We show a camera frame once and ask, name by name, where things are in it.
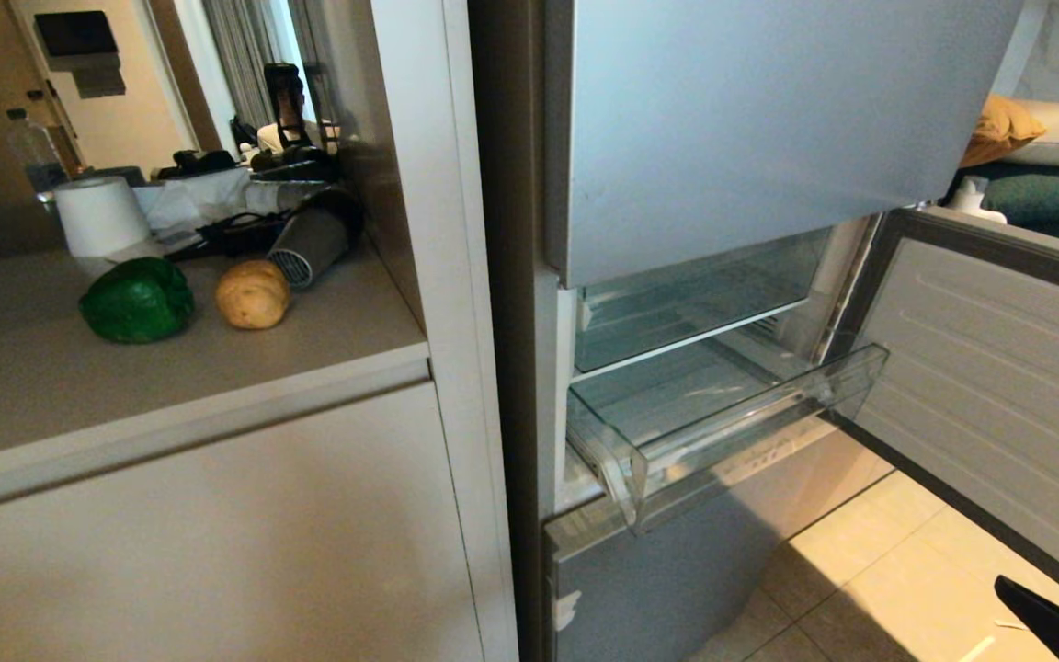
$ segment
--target floor tile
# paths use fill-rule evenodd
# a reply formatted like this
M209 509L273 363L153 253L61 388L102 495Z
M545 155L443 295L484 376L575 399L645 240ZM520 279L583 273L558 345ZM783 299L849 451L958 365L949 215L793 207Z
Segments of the floor tile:
M748 658L747 662L828 662L828 658L803 630L792 625Z
M787 615L798 619L910 533L860 495L777 549L764 573L762 590Z
M974 575L911 537L808 613L800 627L832 659L940 662L962 659L984 638L1007 636L995 619L1013 618ZM869 644L855 649L854 641ZM903 650L895 650L894 643ZM858 658L856 650L880 657Z
M711 638L686 662L740 662L791 625L791 620L761 590L730 627Z
M1058 583L953 508L917 529L916 537L975 575L992 596L997 575L1005 575L1059 604Z
M930 517L938 515L946 507L944 500L930 494L930 490L899 470L868 487L868 491L861 495L861 498L868 499L874 507L894 517L895 522L911 532L915 532Z

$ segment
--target paper towel roll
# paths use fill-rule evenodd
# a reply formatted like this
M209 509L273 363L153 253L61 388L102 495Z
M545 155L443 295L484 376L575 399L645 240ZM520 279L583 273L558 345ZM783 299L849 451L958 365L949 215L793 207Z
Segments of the paper towel roll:
M125 178L100 177L56 185L55 205L75 256L102 256L149 235L138 198Z

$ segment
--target curtain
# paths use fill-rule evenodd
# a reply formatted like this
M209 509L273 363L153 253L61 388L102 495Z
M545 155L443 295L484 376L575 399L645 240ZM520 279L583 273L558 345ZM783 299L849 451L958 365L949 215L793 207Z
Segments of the curtain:
M235 112L257 129L276 122L264 83L264 65L282 61L268 0L203 0Z

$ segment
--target refrigerator compartment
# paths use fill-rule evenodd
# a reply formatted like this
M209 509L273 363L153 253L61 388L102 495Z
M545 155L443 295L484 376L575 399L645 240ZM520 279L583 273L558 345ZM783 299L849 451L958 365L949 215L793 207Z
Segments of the refrigerator compartment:
M868 345L810 365L736 328L575 382L568 441L640 529L668 487L710 468L740 481L794 451L794 435L778 433L793 423L859 409L887 356Z
M600 282L577 290L575 370L753 322L802 303L828 229Z

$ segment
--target white cabinet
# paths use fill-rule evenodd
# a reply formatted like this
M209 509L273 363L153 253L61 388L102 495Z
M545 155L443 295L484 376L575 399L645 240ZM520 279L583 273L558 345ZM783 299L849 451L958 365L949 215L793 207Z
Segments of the white cabinet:
M433 386L0 504L13 659L482 659Z

